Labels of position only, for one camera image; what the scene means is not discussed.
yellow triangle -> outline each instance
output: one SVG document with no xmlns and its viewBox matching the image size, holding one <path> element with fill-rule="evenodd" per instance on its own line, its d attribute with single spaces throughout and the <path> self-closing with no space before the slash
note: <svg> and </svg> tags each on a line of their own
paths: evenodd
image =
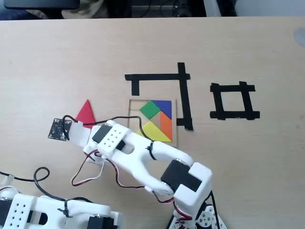
<svg viewBox="0 0 305 229">
<path fill-rule="evenodd" d="M 154 123 L 149 121 L 145 126 L 143 126 L 144 133 L 150 137 L 153 141 L 160 141 L 160 142 L 171 142 L 169 139 Z"/>
</svg>

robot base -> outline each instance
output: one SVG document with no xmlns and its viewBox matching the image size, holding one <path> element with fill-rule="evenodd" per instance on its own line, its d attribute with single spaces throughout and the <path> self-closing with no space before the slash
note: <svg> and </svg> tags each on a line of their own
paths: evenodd
<svg viewBox="0 0 305 229">
<path fill-rule="evenodd" d="M 212 205 L 203 204 L 196 217 L 196 224 L 193 228 L 183 228 L 183 229 L 218 229 L 216 223 L 216 217 L 214 213 L 214 207 Z M 178 229 L 179 226 L 176 225 L 176 217 L 172 216 L 166 229 Z M 220 229 L 228 229 L 224 224 L 223 220 L 218 215 Z"/>
</svg>

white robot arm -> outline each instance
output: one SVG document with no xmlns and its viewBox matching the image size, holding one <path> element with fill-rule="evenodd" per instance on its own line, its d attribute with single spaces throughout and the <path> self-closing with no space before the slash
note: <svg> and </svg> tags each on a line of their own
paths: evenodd
<svg viewBox="0 0 305 229">
<path fill-rule="evenodd" d="M 153 142 L 113 120 L 108 120 L 102 126 L 94 126 L 90 135 L 84 135 L 90 131 L 83 127 L 81 122 L 73 123 L 70 132 L 71 141 L 81 146 L 87 142 L 83 149 L 86 154 L 93 150 L 100 152 L 101 158 L 92 155 L 95 163 L 101 164 L 105 159 L 110 160 L 132 174 L 148 192 L 173 196 L 175 211 L 174 219 L 169 225 L 170 229 L 196 228 L 197 213 L 212 191 L 210 169 L 198 162 L 194 163 L 185 152 L 163 142 Z M 149 160 L 172 161 L 161 180 L 153 177 L 146 169 Z M 198 221 L 198 224 L 203 228 L 207 225 L 202 221 Z"/>
<path fill-rule="evenodd" d="M 67 209 L 69 216 L 63 214 Z M 124 229 L 123 215 L 109 206 L 19 193 L 0 186 L 0 228 L 3 229 Z"/>
</svg>

tangram puzzle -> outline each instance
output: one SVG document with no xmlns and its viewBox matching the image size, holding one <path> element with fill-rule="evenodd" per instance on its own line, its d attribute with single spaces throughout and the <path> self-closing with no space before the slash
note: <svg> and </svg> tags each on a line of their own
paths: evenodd
<svg viewBox="0 0 305 229">
<path fill-rule="evenodd" d="M 142 119 L 143 131 L 154 141 L 176 144 L 175 108 L 172 100 L 139 100 L 131 99 L 129 115 Z M 142 135 L 137 119 L 129 120 L 129 128 Z"/>
</svg>

black tape square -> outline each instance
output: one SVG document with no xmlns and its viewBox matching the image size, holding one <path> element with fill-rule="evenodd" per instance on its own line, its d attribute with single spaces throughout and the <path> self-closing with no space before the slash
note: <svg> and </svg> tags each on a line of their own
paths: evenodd
<svg viewBox="0 0 305 229">
<path fill-rule="evenodd" d="M 260 118 L 259 111 L 253 111 L 249 92 L 255 92 L 254 85 L 247 85 L 246 82 L 240 81 L 239 85 L 219 85 L 212 83 L 210 91 L 213 92 L 216 111 L 210 112 L 211 118 L 218 120 L 225 120 L 226 118 L 246 118 L 247 120 L 254 120 Z M 224 111 L 223 100 L 221 92 L 241 92 L 244 111 Z"/>
<path fill-rule="evenodd" d="M 178 63 L 178 73 L 170 74 L 126 74 L 125 79 L 132 82 L 132 95 L 140 95 L 141 80 L 179 80 L 183 118 L 177 118 L 177 126 L 184 126 L 187 130 L 193 130 L 193 121 L 190 108 L 190 100 L 187 89 L 187 80 L 191 79 L 186 73 L 185 64 Z"/>
</svg>

